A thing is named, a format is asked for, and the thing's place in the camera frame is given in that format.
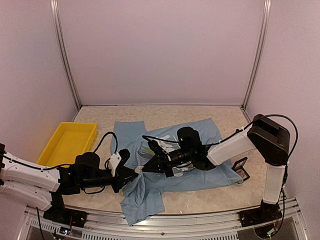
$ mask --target yellow plastic bin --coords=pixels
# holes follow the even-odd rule
[[[37,164],[74,164],[76,156],[89,152],[97,136],[97,124],[62,122],[45,146]]]

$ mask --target wire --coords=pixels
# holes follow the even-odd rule
[[[103,186],[103,187],[101,187],[102,189],[101,190],[99,190],[99,191],[93,191],[93,192],[86,192],[86,189],[84,189],[83,191],[84,191],[84,193],[85,194],[88,194],[88,195],[92,195],[92,194],[99,194],[99,193],[102,193],[102,191],[103,190],[105,190],[105,186]]]
[[[44,233],[42,232],[42,228],[41,228],[39,208],[36,207],[35,209],[36,209],[36,213],[38,215],[38,223],[39,223],[39,229],[40,229],[41,237],[42,237],[42,240],[45,240]]]
[[[211,143],[211,144],[206,144],[204,146],[213,146],[213,145],[218,145],[221,144],[225,141],[227,141],[228,139],[232,138],[234,135],[246,130],[248,127],[250,127],[251,124],[255,123],[258,120],[264,119],[264,118],[269,118],[269,117],[279,117],[279,118],[284,118],[287,119],[294,127],[295,130],[295,140],[294,140],[294,144],[292,146],[292,149],[290,151],[290,153],[288,154],[288,159],[290,158],[291,154],[293,153],[294,149],[296,148],[297,142],[298,142],[298,128],[296,126],[296,124],[294,123],[294,121],[292,121],[289,117],[285,116],[285,115],[281,115],[281,114],[268,114],[268,115],[264,115],[264,116],[260,116],[257,119],[252,120],[250,123],[248,123],[243,129],[237,129],[237,131],[235,131],[233,134],[231,134],[230,136],[228,136],[227,138],[219,141],[219,142],[215,142],[215,143]]]
[[[98,150],[98,148],[100,147],[100,145],[102,144],[103,140],[105,139],[106,136],[108,135],[112,135],[114,137],[114,140],[115,140],[115,150],[114,150],[114,153],[117,152],[118,150],[118,139],[117,139],[117,136],[116,134],[113,132],[113,131],[108,131],[106,134],[103,135],[103,137],[101,138],[98,146],[96,146],[95,150],[93,151],[94,153]]]
[[[101,143],[103,142],[103,140],[105,139],[106,136],[108,136],[109,134],[113,135],[114,139],[115,139],[115,150],[114,150],[114,153],[117,152],[118,150],[118,139],[117,139],[117,136],[114,132],[112,131],[108,131],[100,140],[98,146],[95,148],[95,150],[93,151],[94,153],[98,150],[98,148],[100,147]],[[72,164],[70,163],[64,163],[64,164],[60,164],[60,165],[57,165],[57,166],[51,166],[51,167],[38,167],[38,166],[32,166],[32,165],[29,165],[29,164],[26,164],[24,162],[20,162],[20,161],[17,161],[17,160],[14,160],[14,159],[11,159],[10,157],[8,156],[5,156],[3,154],[0,154],[0,157],[4,157],[5,159],[8,159],[9,161],[13,162],[13,163],[16,163],[16,164],[20,164],[22,166],[25,166],[25,167],[28,167],[28,168],[31,168],[31,169],[36,169],[36,170],[40,170],[40,171],[49,171],[49,170],[52,170],[52,169],[57,169],[59,167],[63,167],[63,166],[71,166]]]
[[[296,148],[297,142],[298,142],[298,128],[296,126],[296,124],[294,123],[294,121],[292,121],[289,117],[285,116],[285,115],[281,115],[281,114],[268,114],[268,115],[264,115],[261,117],[258,117],[257,119],[253,120],[252,122],[250,122],[247,126],[244,127],[244,129],[247,129],[251,124],[253,124],[254,122],[260,120],[260,119],[264,119],[264,118],[268,118],[268,117],[279,117],[279,118],[284,118],[287,119],[294,127],[295,130],[295,140],[294,140],[294,144],[292,146],[292,149],[288,155],[288,158],[290,158],[291,154],[293,153],[294,149]]]
[[[154,136],[148,136],[148,135],[142,135],[142,138],[147,140],[148,142],[150,141],[150,139],[154,139],[154,140],[158,140],[158,141],[163,141],[166,143],[172,143],[172,144],[178,144],[178,141],[171,141],[171,140],[166,140],[166,139],[161,139],[158,137],[154,137]]]
[[[11,159],[10,157],[7,157],[7,156],[2,155],[2,154],[0,154],[0,156],[1,156],[1,157],[4,157],[5,159],[8,159],[9,161],[11,161],[11,162],[13,162],[13,163],[20,164],[20,165],[23,165],[23,166],[28,167],[28,168],[31,168],[31,169],[41,170],[41,171],[49,171],[49,170],[56,169],[56,168],[59,168],[59,167],[71,166],[71,165],[72,165],[72,164],[69,164],[69,163],[64,163],[64,164],[60,164],[60,165],[57,165],[57,166],[41,168],[41,167],[32,166],[32,165],[26,164],[26,163],[24,163],[24,162],[20,162],[20,161]]]
[[[284,189],[283,188],[281,188],[281,192],[282,192],[282,194],[283,194],[283,198],[282,198],[282,200],[283,200],[283,213],[282,213],[282,219],[281,219],[281,222],[280,222],[280,226],[276,229],[276,232],[273,234],[273,235],[271,235],[271,237],[273,237],[274,235],[276,235],[279,231],[280,231],[280,228],[282,227],[282,224],[284,223],[284,220],[285,220],[285,211],[286,211],[286,194],[285,194],[285,191],[284,191]]]
[[[109,161],[110,161],[110,157],[104,162],[104,168],[108,169],[109,167]]]

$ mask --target speckled countertop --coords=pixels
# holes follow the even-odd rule
[[[247,121],[236,106],[87,106],[82,107],[75,122],[97,123],[98,134],[92,145],[94,149],[104,133],[114,129],[115,121],[144,121],[147,131],[186,122],[212,118],[223,138]],[[107,137],[97,151],[101,158],[100,168],[111,155],[111,137]],[[243,184],[200,191],[164,192],[162,194],[165,211],[162,214],[195,214],[228,211],[259,205],[263,196],[266,179],[266,165],[257,150],[249,151],[232,161],[247,156],[244,168],[251,176]],[[88,209],[122,212],[120,202],[123,193],[114,193],[111,186],[102,193],[63,196],[64,203]]]

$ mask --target pink wall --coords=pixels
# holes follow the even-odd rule
[[[263,8],[263,0],[59,1],[82,103],[240,105]]]
[[[35,162],[76,114],[49,0],[0,1],[0,82],[0,143]],[[12,240],[25,205],[1,194],[0,202],[0,238]]]
[[[290,160],[286,190],[290,196],[296,196],[312,239],[318,239],[316,235],[320,228],[319,1],[272,1],[265,48],[247,110],[251,117],[258,113],[279,113],[289,116],[296,122],[299,142]]]

